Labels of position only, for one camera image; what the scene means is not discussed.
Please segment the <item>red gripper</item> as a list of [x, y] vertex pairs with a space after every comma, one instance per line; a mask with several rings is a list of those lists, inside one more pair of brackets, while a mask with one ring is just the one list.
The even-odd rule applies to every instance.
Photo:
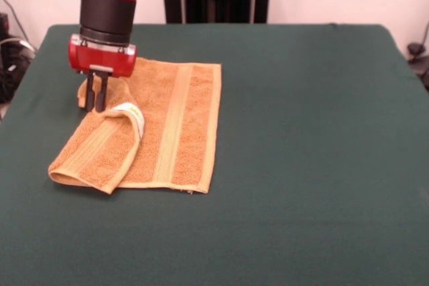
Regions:
[[[97, 94], [96, 111], [101, 113], [106, 107], [106, 95], [109, 76], [129, 78], [137, 59], [137, 46], [126, 47], [90, 42], [80, 34], [72, 34], [68, 44], [68, 60], [72, 69], [88, 74], [98, 73], [101, 87]], [[95, 105], [93, 90], [94, 74], [86, 79], [85, 109], [92, 111]]]

